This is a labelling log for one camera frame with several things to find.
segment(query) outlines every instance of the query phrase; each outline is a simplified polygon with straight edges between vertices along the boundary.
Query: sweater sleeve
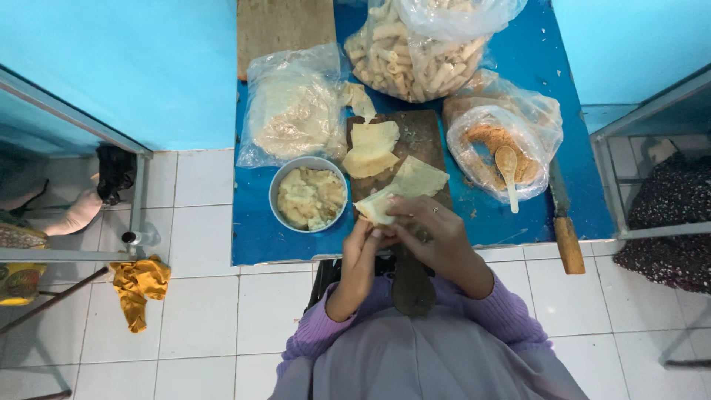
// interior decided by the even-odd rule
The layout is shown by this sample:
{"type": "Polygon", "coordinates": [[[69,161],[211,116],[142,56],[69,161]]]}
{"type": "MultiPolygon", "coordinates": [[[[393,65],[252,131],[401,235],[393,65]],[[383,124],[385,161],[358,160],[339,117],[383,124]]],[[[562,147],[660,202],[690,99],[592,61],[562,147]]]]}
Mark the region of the sweater sleeve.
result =
{"type": "Polygon", "coordinates": [[[449,287],[438,290],[441,293],[439,302],[459,309],[464,317],[482,326],[515,352],[537,348],[552,352],[548,335],[543,332],[540,323],[528,315],[526,303],[509,292],[493,271],[491,273],[494,286],[486,298],[470,299],[454,284],[441,282],[438,286],[449,287]]]}
{"type": "Polygon", "coordinates": [[[296,332],[287,340],[287,349],[282,353],[282,363],[277,366],[277,379],[281,379],[289,365],[301,356],[319,358],[352,324],[358,311],[343,322],[334,322],[326,314],[326,301],[338,287],[331,284],[326,295],[311,307],[299,322],[296,332]]]}

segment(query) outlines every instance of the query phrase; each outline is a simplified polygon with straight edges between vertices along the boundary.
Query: hand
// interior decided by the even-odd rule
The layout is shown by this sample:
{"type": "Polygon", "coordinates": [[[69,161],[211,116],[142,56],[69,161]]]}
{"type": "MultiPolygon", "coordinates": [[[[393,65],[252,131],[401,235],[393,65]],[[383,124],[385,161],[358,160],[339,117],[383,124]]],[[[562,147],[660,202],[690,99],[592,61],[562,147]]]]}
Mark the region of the hand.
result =
{"type": "Polygon", "coordinates": [[[457,284],[470,298],[483,299],[491,293],[491,270],[472,250],[459,216],[427,196],[396,196],[393,202],[387,214],[400,218],[392,227],[417,260],[457,284]],[[427,228],[432,240],[423,243],[410,233],[404,225],[410,225],[412,220],[427,228]]]}
{"type": "Polygon", "coordinates": [[[326,302],[326,314],[333,321],[347,320],[370,294],[375,279],[375,254],[379,248],[399,241],[383,237],[383,231],[373,229],[365,219],[358,219],[351,234],[343,240],[341,282],[326,302]]]}

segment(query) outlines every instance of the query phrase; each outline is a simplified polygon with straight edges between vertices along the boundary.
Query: mustard yellow cloth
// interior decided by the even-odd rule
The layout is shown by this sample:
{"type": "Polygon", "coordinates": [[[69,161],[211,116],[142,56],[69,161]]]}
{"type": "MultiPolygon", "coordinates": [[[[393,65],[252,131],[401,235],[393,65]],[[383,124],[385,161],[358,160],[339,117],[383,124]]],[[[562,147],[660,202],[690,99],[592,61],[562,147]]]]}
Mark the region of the mustard yellow cloth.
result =
{"type": "Polygon", "coordinates": [[[156,255],[148,260],[110,264],[116,273],[114,289],[119,293],[129,330],[141,332],[146,329],[146,297],[154,300],[166,297],[171,269],[156,255]]]}

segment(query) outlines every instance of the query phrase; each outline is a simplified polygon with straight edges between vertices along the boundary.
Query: white tile floor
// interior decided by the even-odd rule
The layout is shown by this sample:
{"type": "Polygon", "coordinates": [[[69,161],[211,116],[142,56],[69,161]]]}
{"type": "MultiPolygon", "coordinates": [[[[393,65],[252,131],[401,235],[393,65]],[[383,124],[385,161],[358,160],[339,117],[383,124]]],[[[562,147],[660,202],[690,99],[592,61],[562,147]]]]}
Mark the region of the white tile floor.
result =
{"type": "MultiPolygon", "coordinates": [[[[0,399],[66,388],[75,400],[269,396],[314,264],[230,266],[232,158],[231,151],[156,154],[144,223],[161,234],[152,250],[173,277],[163,302],[148,301],[148,328],[128,331],[109,279],[89,285],[0,339],[0,399]]],[[[119,250],[126,218],[120,209],[102,211],[83,235],[53,244],[119,250]]],[[[659,364],[666,350],[679,359],[711,357],[711,329],[688,330],[711,327],[707,298],[616,267],[611,255],[620,245],[582,243],[587,274],[579,276],[564,274],[555,245],[479,253],[538,317],[591,399],[711,399],[711,373],[659,364]]],[[[42,283],[61,290],[94,270],[91,263],[52,265],[42,283]]],[[[0,322],[40,301],[0,307],[0,322]]]]}

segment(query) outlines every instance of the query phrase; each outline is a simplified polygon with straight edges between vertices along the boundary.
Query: blue wall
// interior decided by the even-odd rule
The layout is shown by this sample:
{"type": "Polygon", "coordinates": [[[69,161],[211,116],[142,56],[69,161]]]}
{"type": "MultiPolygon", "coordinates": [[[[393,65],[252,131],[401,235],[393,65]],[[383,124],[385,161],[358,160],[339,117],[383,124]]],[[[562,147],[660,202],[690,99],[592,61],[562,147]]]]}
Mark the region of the blue wall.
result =
{"type": "Polygon", "coordinates": [[[152,150],[234,146],[235,0],[0,0],[0,64],[152,150]]]}
{"type": "Polygon", "coordinates": [[[710,0],[553,0],[553,7],[591,133],[711,63],[710,0]]]}

